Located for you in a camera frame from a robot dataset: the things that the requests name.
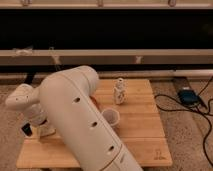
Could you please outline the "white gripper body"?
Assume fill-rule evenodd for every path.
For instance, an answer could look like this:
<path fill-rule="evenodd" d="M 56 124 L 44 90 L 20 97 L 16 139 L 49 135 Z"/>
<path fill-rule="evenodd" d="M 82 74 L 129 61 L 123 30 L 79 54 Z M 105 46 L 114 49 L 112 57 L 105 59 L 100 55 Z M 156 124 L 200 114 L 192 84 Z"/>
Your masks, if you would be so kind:
<path fill-rule="evenodd" d="M 40 104 L 34 104 L 23 112 L 29 124 L 33 127 L 38 127 L 41 130 L 49 128 L 47 116 Z"/>

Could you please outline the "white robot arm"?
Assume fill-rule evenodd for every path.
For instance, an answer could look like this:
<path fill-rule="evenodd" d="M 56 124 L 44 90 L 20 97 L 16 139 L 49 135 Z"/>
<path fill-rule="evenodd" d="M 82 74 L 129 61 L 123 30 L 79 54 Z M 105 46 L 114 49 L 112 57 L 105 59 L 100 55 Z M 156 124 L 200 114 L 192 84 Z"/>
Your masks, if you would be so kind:
<path fill-rule="evenodd" d="M 37 88 L 18 86 L 6 106 L 24 111 L 38 103 L 83 171 L 143 171 L 90 96 L 99 83 L 89 66 L 47 76 Z"/>

